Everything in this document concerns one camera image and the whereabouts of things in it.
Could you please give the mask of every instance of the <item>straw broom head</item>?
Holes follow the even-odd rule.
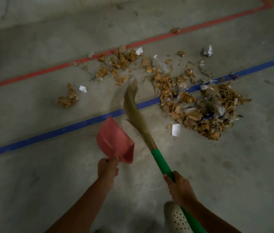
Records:
[[[157,149],[157,146],[148,132],[142,114],[139,112],[135,102],[135,96],[138,92],[137,81],[129,84],[124,94],[124,109],[127,114],[127,120],[139,131],[143,140],[150,151]]]

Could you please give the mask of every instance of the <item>hand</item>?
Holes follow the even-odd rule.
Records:
[[[119,174],[118,158],[102,158],[98,162],[98,179],[107,181],[110,190],[113,188],[113,179]]]
[[[175,204],[185,208],[193,202],[198,202],[190,182],[183,178],[177,171],[173,171],[173,174],[175,176],[175,182],[172,182],[166,174],[163,175],[163,178],[168,185],[169,193]]]

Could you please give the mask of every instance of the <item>pink dustpan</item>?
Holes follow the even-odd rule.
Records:
[[[119,162],[131,164],[134,159],[135,143],[120,128],[117,122],[108,117],[97,135],[97,144],[109,157],[118,157]]]

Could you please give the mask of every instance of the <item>broom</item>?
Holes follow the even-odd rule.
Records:
[[[149,150],[151,151],[152,156],[154,157],[159,169],[162,174],[166,174],[170,177],[170,179],[175,182],[174,174],[166,163],[164,157],[160,153],[153,140],[153,137],[148,132],[147,126],[144,122],[144,118],[142,114],[139,112],[135,102],[135,96],[138,92],[137,81],[135,80],[133,83],[129,84],[125,94],[124,94],[124,109],[128,117],[128,121],[139,131],[142,135],[143,140],[147,144]],[[194,233],[206,233],[206,231],[202,228],[202,226],[195,220],[184,208],[181,207],[181,210],[186,217],[189,225],[192,228]]]

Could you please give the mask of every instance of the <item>blue tape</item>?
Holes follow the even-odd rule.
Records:
[[[245,69],[245,70],[242,70],[242,71],[239,71],[239,72],[235,72],[234,74],[237,74],[239,77],[243,77],[243,76],[246,76],[248,74],[256,73],[258,71],[261,71],[261,70],[264,70],[264,69],[267,69],[267,68],[270,68],[270,67],[273,67],[273,66],[274,66],[274,60],[263,63],[261,65],[251,67],[249,69]],[[216,78],[214,80],[216,80],[216,81],[214,81],[213,83],[217,84],[217,83],[221,83],[221,82],[224,82],[224,81],[231,80],[231,76],[226,75],[226,76],[223,76],[223,77],[220,77],[220,78]],[[189,92],[189,93],[192,93],[192,92],[196,92],[196,91],[200,90],[200,88],[201,88],[201,84],[197,84],[197,85],[194,85],[194,86],[186,89],[186,91]],[[143,108],[146,108],[146,107],[149,107],[151,105],[158,104],[158,103],[160,103],[160,99],[159,98],[154,98],[154,99],[150,99],[150,100],[147,100],[147,101],[144,101],[142,103],[137,104],[137,108],[138,109],[143,109]],[[91,118],[91,119],[88,119],[88,120],[85,120],[85,121],[82,121],[82,122],[78,122],[78,123],[63,127],[63,128],[59,128],[59,129],[56,129],[56,130],[53,130],[53,131],[50,131],[50,132],[47,132],[47,133],[43,133],[43,134],[28,138],[26,140],[22,140],[22,141],[18,141],[18,142],[9,144],[9,145],[2,146],[2,147],[0,147],[0,155],[4,154],[4,153],[7,153],[7,152],[10,152],[10,151],[13,151],[13,150],[24,148],[26,146],[38,143],[40,141],[44,141],[44,140],[47,140],[47,139],[51,139],[51,138],[66,134],[68,132],[72,132],[72,131],[76,131],[76,130],[84,128],[84,127],[88,127],[88,126],[96,124],[96,123],[100,123],[102,121],[105,121],[109,116],[114,118],[114,117],[123,115],[124,113],[125,113],[125,111],[123,109],[116,110],[116,111],[113,111],[113,112],[110,112],[110,113],[107,113],[107,114],[103,114],[103,115],[100,115],[100,116],[97,116],[97,117],[94,117],[94,118]]]

